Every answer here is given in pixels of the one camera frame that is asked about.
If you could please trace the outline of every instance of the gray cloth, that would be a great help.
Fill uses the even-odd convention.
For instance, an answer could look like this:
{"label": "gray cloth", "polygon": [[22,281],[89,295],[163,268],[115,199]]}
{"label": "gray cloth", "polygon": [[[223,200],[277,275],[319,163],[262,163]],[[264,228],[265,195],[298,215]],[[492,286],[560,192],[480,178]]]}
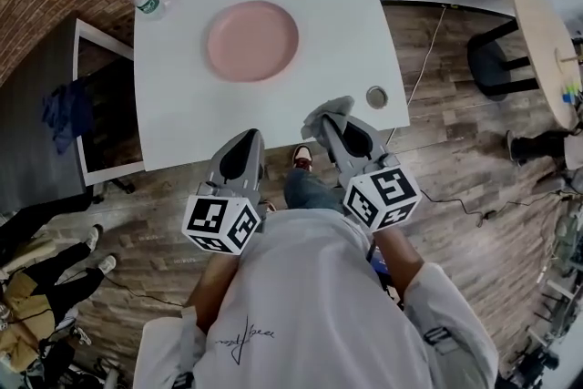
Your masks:
{"label": "gray cloth", "polygon": [[316,141],[328,149],[328,140],[322,135],[322,119],[328,116],[343,133],[346,130],[348,117],[354,107],[352,96],[338,97],[331,101],[325,102],[316,108],[303,121],[302,138],[316,138]]}

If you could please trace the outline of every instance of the black chair leg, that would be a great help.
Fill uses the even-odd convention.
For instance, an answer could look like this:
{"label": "black chair leg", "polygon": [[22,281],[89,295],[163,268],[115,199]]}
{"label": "black chair leg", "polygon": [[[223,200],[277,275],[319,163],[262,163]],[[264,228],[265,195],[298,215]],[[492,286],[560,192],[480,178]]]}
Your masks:
{"label": "black chair leg", "polygon": [[112,179],[110,180],[110,182],[113,183],[116,187],[118,187],[122,191],[125,191],[128,195],[136,191],[136,187],[134,186],[133,183],[125,184],[122,183],[121,180],[119,179]]}

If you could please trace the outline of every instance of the pink plate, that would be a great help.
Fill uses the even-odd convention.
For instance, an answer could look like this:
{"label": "pink plate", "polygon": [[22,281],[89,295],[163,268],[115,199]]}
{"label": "pink plate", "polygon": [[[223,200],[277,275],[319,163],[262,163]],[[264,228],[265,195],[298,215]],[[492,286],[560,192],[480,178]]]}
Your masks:
{"label": "pink plate", "polygon": [[230,6],[213,22],[207,44],[215,71],[228,81],[280,73],[298,50],[298,26],[283,8],[254,0]]}

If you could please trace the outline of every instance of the sneaker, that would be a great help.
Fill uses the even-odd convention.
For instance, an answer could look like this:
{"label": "sneaker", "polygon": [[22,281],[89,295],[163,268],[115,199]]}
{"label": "sneaker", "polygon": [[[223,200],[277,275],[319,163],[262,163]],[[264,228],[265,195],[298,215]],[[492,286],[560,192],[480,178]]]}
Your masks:
{"label": "sneaker", "polygon": [[276,212],[277,211],[277,209],[275,208],[275,205],[269,200],[265,200],[265,210],[267,212]]}
{"label": "sneaker", "polygon": [[292,163],[295,169],[304,169],[312,172],[312,152],[307,146],[298,146],[293,151]]}
{"label": "sneaker", "polygon": [[97,246],[97,241],[99,240],[99,235],[103,232],[103,227],[99,224],[94,225],[87,235],[87,240],[85,240],[85,244],[89,247],[91,251],[95,251]]}
{"label": "sneaker", "polygon": [[118,264],[116,257],[110,254],[100,262],[97,267],[103,272],[103,275],[106,276],[115,269],[116,264]]}
{"label": "sneaker", "polygon": [[80,327],[75,326],[71,330],[71,335],[75,336],[77,339],[79,339],[79,341],[81,343],[84,343],[85,345],[91,345],[92,344],[91,339],[89,339],[89,336]]}
{"label": "sneaker", "polygon": [[508,158],[514,162],[517,166],[522,167],[524,166],[527,162],[523,159],[517,159],[514,154],[512,154],[512,143],[515,140],[514,138],[514,133],[512,132],[512,130],[508,130],[506,132],[506,141],[505,141],[505,146],[506,149],[508,150]]}

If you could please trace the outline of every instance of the white shoe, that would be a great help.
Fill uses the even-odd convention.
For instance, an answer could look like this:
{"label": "white shoe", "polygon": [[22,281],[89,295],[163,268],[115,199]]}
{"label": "white shoe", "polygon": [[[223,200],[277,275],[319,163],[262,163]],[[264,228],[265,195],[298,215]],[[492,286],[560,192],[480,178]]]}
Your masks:
{"label": "white shoe", "polygon": [[79,339],[79,341],[81,343],[84,343],[85,345],[91,345],[92,344],[91,339],[89,339],[89,336],[80,327],[75,326],[73,328],[73,331],[71,331],[71,334],[77,336],[78,339]]}
{"label": "white shoe", "polygon": [[96,224],[91,228],[89,235],[87,235],[87,240],[85,240],[85,244],[89,247],[91,251],[95,251],[97,246],[97,241],[99,240],[99,234],[103,231],[103,227]]}
{"label": "white shoe", "polygon": [[116,257],[110,254],[102,262],[100,262],[97,267],[101,270],[101,272],[103,272],[103,275],[106,276],[108,273],[115,269],[117,264],[118,262],[116,261]]}

